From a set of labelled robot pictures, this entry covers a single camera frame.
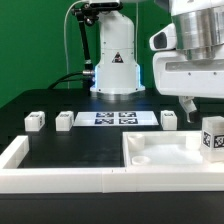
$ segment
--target warning label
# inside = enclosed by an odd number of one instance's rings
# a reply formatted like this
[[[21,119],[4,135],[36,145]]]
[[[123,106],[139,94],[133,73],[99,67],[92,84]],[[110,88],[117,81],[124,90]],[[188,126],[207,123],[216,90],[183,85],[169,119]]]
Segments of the warning label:
[[[117,54],[115,55],[112,63],[124,63],[124,61],[123,61],[119,52],[117,52]]]

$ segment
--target white platform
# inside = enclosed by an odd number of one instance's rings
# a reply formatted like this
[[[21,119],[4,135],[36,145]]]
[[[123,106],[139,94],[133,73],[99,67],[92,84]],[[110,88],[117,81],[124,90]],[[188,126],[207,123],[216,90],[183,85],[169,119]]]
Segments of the white platform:
[[[145,139],[139,151],[129,147],[135,135]],[[16,169],[18,162],[4,164],[14,161],[18,152],[23,152],[19,158],[27,153],[27,136],[18,136],[0,156],[0,193],[223,191],[224,163],[209,163],[200,156],[200,136],[201,132],[123,133],[122,168]],[[133,165],[137,155],[149,156],[150,163]]]

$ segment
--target white cube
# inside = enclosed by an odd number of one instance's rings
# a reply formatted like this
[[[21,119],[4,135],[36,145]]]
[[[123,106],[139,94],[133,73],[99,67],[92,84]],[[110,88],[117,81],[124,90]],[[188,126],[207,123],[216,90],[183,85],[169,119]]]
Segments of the white cube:
[[[25,130],[38,132],[45,124],[45,113],[43,111],[31,112],[25,118]]]
[[[56,131],[70,131],[74,123],[74,113],[63,111],[55,119]]]
[[[204,117],[202,120],[201,154],[210,162],[224,161],[224,118]]]
[[[177,116],[174,111],[164,110],[161,111],[160,122],[163,130],[175,131],[177,130]]]

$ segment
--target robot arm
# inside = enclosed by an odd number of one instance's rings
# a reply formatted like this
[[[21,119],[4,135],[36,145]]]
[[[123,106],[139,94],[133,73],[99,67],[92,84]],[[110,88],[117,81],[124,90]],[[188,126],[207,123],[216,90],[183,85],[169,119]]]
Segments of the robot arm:
[[[91,95],[107,100],[128,100],[144,95],[140,83],[140,67],[134,58],[134,24],[118,11],[120,0],[90,0],[82,8],[73,9],[79,21],[86,68],[90,56],[84,23],[100,25],[101,59],[95,66],[95,84]]]
[[[224,98],[224,0],[170,3],[173,23],[150,39],[155,82],[161,94],[179,96],[191,121],[193,97]]]

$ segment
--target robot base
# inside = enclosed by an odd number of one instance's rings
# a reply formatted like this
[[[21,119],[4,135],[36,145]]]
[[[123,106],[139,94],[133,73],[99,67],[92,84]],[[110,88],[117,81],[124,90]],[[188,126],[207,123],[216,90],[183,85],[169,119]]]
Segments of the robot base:
[[[95,92],[92,91],[91,88],[91,97],[108,101],[127,101],[144,96],[145,96],[145,88],[142,88],[141,90],[136,90],[136,92],[119,93],[119,94]]]

